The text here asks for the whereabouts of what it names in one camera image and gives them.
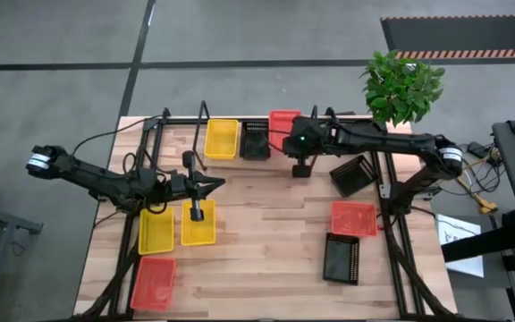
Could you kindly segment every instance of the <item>concrete floor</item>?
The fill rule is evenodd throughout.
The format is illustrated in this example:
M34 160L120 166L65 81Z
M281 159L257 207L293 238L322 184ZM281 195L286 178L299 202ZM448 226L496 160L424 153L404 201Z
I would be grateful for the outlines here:
M0 64L129 62L146 0L0 0ZM229 59L365 59L386 50L379 18L401 15L515 13L515 0L159 0L143 61ZM493 122L515 119L515 64L445 66L443 97L417 132L489 143ZM214 115L367 109L362 68L142 71L129 115ZM128 71L0 72L0 208L45 222L26 253L10 251L0 281L0 321L67 318L72 313L97 203L65 182L24 169L31 148L76 143L110 131ZM78 157L106 165L111 139L89 143ZM448 182L445 189L461 192ZM505 176L487 196L515 208ZM467 197L441 193L436 212L477 216ZM511 318L501 288L454 284L460 313Z

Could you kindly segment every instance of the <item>red basket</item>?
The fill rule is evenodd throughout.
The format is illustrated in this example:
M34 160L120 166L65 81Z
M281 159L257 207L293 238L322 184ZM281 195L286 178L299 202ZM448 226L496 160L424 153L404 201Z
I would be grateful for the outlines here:
M348 236L376 236L375 205L334 201L331 206L331 230Z
M132 291L131 308L165 311L172 297L175 269L173 258L143 257Z
M283 148L283 138L289 134L277 133L275 131L290 132L295 116L301 115L299 110L273 110L269 112L269 143L275 147Z

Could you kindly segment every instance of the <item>green leaves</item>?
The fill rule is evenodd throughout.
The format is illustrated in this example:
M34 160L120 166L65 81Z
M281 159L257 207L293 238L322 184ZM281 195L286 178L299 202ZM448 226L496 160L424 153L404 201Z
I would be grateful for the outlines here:
M444 68L431 68L414 59L396 59L396 51L386 55L374 52L360 78L367 76L365 99L373 118L391 121L418 122L430 112L432 102L443 93L440 77Z

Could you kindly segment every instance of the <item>wooden table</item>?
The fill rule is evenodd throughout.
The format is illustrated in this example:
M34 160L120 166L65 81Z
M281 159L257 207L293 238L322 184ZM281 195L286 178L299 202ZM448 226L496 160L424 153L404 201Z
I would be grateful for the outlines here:
M120 127L142 119L123 117ZM408 124L389 131L411 132ZM141 124L118 133L110 169L122 172L122 157L139 145ZM205 126L198 152L203 157ZM182 152L191 149L193 125L165 126L159 165L183 172ZM384 234L360 242L359 285L322 279L325 232L330 229L331 202L342 199L331 184L329 170L353 158L320 157L310 178L291 178L295 160L279 152L265 162L239 158L204 158L207 174L226 184L214 191L217 238L211 246L180 245L181 202L169 204L175 214L174 251L159 256L177 259L172 304L166 312L135 311L135 318L151 319L363 319L397 318L391 268ZM381 156L384 169L384 157ZM420 168L417 157L393 156L400 181ZM375 185L347 198L375 203ZM416 202L422 208L429 204ZM97 220L114 212L100 206ZM436 237L434 219L413 211L407 216L417 270L442 304L456 312L452 288ZM87 309L114 274L124 215L102 223L93 233L75 313ZM414 312L409 280L403 284L409 311ZM128 278L123 289L128 289ZM123 292L121 301L125 303Z

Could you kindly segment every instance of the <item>yellow basket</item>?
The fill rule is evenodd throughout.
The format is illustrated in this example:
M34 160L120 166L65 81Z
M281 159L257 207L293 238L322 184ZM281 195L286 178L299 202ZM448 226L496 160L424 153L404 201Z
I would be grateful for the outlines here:
M200 208L204 211L204 220L190 220L191 201L182 202L182 238L184 246L210 245L215 243L215 201L201 200Z
M139 254L156 254L174 249L174 211L167 208L162 214L140 210Z
M237 120L208 120L204 146L206 157L231 160L236 157L237 144Z

